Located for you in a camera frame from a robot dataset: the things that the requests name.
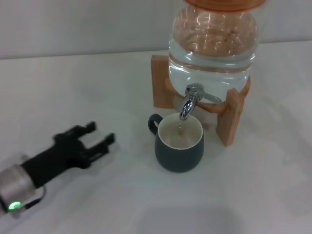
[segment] white tabletop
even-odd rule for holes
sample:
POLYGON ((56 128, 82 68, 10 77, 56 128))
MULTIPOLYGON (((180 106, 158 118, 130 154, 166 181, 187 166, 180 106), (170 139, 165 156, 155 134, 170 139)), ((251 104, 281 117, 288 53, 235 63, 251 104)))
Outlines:
POLYGON ((262 44, 234 145, 205 131, 200 164, 164 170, 154 154, 150 58, 163 52, 0 61, 0 168, 38 154, 52 136, 94 120, 118 144, 88 170, 47 184, 45 201, 1 234, 311 234, 312 41, 262 44))

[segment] wooden dispenser stand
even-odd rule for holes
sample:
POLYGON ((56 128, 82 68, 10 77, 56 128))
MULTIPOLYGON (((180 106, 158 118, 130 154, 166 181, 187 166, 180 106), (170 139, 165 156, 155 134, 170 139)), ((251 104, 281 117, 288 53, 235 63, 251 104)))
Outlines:
MULTIPOLYGON (((151 59, 154 107, 173 109, 174 96, 180 95, 169 81, 168 56, 153 55, 151 59)), ((239 93, 235 88, 228 90, 226 100, 221 105, 197 103, 197 106, 210 113, 218 114, 216 133, 225 146, 233 144, 244 99, 250 88, 250 77, 239 93)))

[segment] water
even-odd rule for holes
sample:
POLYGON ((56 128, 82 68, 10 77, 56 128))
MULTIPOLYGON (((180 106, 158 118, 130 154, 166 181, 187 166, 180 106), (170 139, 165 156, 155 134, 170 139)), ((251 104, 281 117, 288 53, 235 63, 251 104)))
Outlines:
POLYGON ((249 49, 244 50, 238 38, 229 38, 229 35, 224 38, 226 35, 221 33, 209 35, 209 32, 205 32, 205 40, 200 35, 185 38, 180 43, 170 40, 169 76, 171 84, 181 95, 185 95, 187 85, 200 83, 206 93, 225 101, 229 89, 236 88, 240 92, 245 86, 256 43, 254 46, 249 44, 249 49))
POLYGON ((189 119, 168 123, 159 132, 160 137, 167 145, 179 149, 190 148, 196 145, 201 138, 201 131, 189 119))

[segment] faucet handle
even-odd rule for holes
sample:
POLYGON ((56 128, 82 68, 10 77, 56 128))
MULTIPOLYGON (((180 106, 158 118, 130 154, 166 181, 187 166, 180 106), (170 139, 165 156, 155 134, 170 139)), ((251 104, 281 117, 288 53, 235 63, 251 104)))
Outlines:
POLYGON ((206 93, 204 90, 204 86, 199 83, 189 84, 186 87, 185 94, 190 94, 191 96, 198 95, 199 101, 204 98, 213 103, 222 104, 222 100, 220 98, 206 93))

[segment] dark teal mug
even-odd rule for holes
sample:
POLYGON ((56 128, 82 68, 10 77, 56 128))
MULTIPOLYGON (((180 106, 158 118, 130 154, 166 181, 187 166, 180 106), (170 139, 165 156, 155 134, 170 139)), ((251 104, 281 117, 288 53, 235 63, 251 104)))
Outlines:
POLYGON ((148 120, 148 127, 156 136, 156 158, 165 169, 182 173, 200 162, 204 154, 204 135, 197 118, 189 116, 183 121, 179 119, 179 113, 166 118, 153 114, 148 120))

